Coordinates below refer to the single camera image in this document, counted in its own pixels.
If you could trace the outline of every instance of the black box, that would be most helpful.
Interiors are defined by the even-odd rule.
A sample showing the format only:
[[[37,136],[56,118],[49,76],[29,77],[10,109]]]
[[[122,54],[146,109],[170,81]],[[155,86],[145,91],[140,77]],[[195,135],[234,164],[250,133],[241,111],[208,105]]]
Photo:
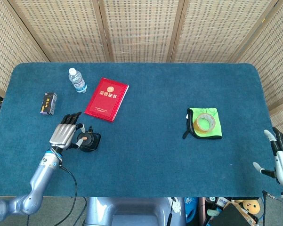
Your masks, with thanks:
[[[57,95],[55,93],[45,93],[41,107],[41,114],[53,115],[56,107]]]

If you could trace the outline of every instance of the floor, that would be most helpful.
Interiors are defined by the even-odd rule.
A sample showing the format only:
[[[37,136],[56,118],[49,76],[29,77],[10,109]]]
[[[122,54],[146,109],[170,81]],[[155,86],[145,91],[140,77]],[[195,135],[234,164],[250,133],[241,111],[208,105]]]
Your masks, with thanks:
[[[44,201],[41,209],[36,214],[33,214],[29,218],[29,226],[53,226],[61,219],[63,219],[69,212],[73,203],[73,197],[44,197]],[[78,197],[74,206],[72,214],[67,220],[60,224],[60,226],[73,226],[75,221],[85,207],[85,200],[83,197]],[[86,217],[86,210],[83,211],[81,217],[76,222],[76,226],[81,226]],[[126,223],[123,223],[124,217],[117,216],[113,221],[113,226],[151,226],[155,222],[154,218],[142,216],[131,216],[126,219]],[[27,216],[9,216],[0,226],[26,226]],[[190,226],[197,226],[197,219]],[[266,216],[265,226],[283,226],[283,207],[282,204],[270,198],[266,200]]]

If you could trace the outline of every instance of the blue table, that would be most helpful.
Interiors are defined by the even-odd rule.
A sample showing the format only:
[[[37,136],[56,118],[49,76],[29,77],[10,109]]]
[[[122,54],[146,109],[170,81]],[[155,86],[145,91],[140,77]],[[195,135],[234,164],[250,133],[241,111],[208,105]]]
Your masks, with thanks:
[[[68,69],[88,88],[76,93]],[[12,74],[0,113],[0,195],[30,191],[29,180],[67,113],[84,111],[100,78],[130,85],[113,123],[83,114],[102,135],[91,153],[67,150],[63,163],[81,196],[261,196],[280,186],[259,174],[272,169],[263,130],[271,122],[256,69],[249,64],[29,63]],[[45,92],[57,93],[53,116],[40,115]],[[216,107],[221,140],[182,135],[188,107]],[[45,195],[72,196],[71,177],[57,170]]]

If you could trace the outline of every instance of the green cloth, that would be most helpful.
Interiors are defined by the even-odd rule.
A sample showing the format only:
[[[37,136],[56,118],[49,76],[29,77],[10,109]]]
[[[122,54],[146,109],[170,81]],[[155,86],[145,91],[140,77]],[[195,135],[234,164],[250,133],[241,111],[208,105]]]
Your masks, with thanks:
[[[198,116],[202,113],[211,114],[216,121],[215,128],[213,128],[212,131],[207,132],[207,133],[197,132],[197,130],[194,129],[194,126],[192,123],[193,133],[197,138],[203,138],[203,137],[210,138],[210,139],[221,139],[222,138],[222,128],[221,128],[220,119],[218,118],[218,111],[216,108],[190,108],[190,110],[192,110],[193,123],[198,118]],[[207,121],[206,122],[204,121],[202,122],[202,124],[200,124],[204,129],[205,127],[209,127],[209,125],[205,125],[205,123],[208,124]]]

